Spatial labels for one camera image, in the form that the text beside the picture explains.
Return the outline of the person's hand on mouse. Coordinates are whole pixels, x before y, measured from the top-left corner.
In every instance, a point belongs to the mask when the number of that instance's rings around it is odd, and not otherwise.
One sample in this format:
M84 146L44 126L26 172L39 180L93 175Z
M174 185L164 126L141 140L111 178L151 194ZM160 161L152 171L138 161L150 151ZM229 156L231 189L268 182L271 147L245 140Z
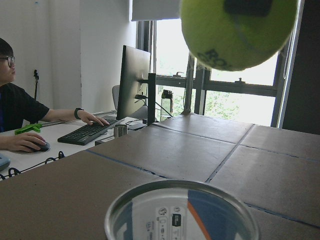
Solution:
M40 150L40 146L44 145L46 145L46 140L40 135L32 132L0 137L1 150L31 153L34 150Z

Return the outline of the person's hand on keyboard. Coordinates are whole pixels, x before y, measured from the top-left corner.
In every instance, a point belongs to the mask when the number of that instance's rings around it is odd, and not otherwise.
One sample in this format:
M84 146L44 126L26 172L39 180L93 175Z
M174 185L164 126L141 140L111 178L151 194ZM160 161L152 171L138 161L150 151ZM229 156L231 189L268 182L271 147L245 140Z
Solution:
M77 112L78 117L86 124L92 125L93 123L97 123L101 126L109 126L110 123L105 120L104 118L94 116L93 114L85 111L85 110L79 110Z

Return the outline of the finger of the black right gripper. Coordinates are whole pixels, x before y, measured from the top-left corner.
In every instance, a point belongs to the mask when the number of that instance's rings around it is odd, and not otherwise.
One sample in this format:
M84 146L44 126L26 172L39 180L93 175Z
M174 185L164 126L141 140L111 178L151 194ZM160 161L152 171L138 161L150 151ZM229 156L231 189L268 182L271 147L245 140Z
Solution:
M223 7L232 15L266 17L272 4L272 0L225 0Z

